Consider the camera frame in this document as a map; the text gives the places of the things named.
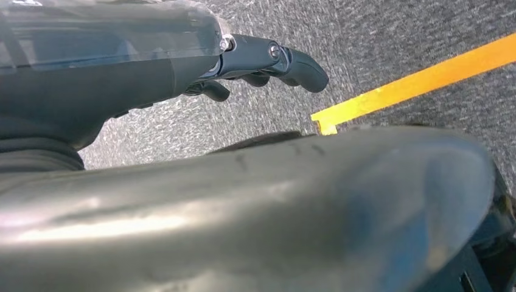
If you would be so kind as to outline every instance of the yellow tape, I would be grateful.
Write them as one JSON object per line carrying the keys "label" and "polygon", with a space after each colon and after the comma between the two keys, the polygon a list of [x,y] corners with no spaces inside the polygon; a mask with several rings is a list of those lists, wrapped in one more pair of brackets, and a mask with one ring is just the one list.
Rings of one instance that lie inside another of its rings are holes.
{"label": "yellow tape", "polygon": [[321,134],[336,125],[516,62],[516,33],[312,114]]}

